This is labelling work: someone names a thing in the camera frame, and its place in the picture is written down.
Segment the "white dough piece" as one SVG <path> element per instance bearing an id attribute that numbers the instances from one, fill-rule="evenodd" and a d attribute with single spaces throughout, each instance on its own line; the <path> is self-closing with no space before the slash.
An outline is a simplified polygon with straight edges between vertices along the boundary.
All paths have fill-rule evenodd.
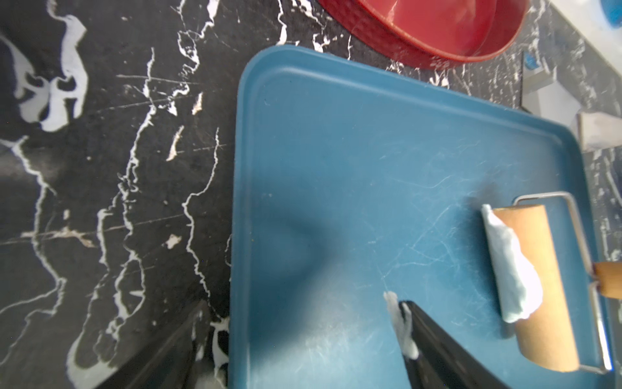
<path id="1" fill-rule="evenodd" d="M 495 214 L 490 205 L 481 207 L 489 254 L 497 283 L 502 320 L 514 324 L 529 319 L 543 303 L 544 289 L 534 265 L 523 254 L 518 235 Z M 416 360 L 420 351 L 411 333 L 411 309 L 396 293 L 383 293 L 402 355 Z"/>

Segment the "blue rectangular tray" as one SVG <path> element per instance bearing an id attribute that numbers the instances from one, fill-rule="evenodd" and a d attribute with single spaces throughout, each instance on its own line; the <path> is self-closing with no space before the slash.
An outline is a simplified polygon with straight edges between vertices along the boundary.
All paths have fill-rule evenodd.
<path id="1" fill-rule="evenodd" d="M 528 361 L 503 327 L 480 208 L 567 191 L 558 124 L 291 45 L 237 95 L 228 385 L 407 388 L 383 297 L 414 301 L 513 388 L 612 388 Z"/>

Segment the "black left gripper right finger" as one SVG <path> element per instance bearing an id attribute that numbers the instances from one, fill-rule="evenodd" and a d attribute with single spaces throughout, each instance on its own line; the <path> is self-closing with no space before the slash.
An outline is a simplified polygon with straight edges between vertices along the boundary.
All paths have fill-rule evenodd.
<path id="1" fill-rule="evenodd" d="M 413 388 L 507 388 L 416 303 L 399 303 L 399 344 Z"/>

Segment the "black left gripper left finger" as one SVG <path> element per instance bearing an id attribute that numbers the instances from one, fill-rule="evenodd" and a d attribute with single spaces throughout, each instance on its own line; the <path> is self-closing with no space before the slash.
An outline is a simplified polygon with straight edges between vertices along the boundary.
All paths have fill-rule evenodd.
<path id="1" fill-rule="evenodd" d="M 197 301 L 98 387 L 197 387 L 210 322 L 207 302 Z"/>

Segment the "wooden dough roller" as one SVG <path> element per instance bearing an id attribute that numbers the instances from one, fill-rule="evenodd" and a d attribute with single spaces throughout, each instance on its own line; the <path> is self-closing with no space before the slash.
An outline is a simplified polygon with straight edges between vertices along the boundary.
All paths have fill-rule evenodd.
<path id="1" fill-rule="evenodd" d="M 599 342 L 599 366 L 581 364 L 571 324 L 557 253 L 543 199 L 565 201 L 576 236 L 579 254 L 591 282 L 588 294 Z M 518 235 L 521 250 L 534 265 L 544 289 L 544 300 L 529 319 L 518 320 L 515 328 L 518 348 L 529 361 L 562 373 L 586 371 L 607 374 L 613 369 L 602 298 L 621 298 L 621 264 L 595 262 L 587 244 L 578 203 L 564 191 L 518 196 L 510 207 L 493 208 L 495 214 Z"/>

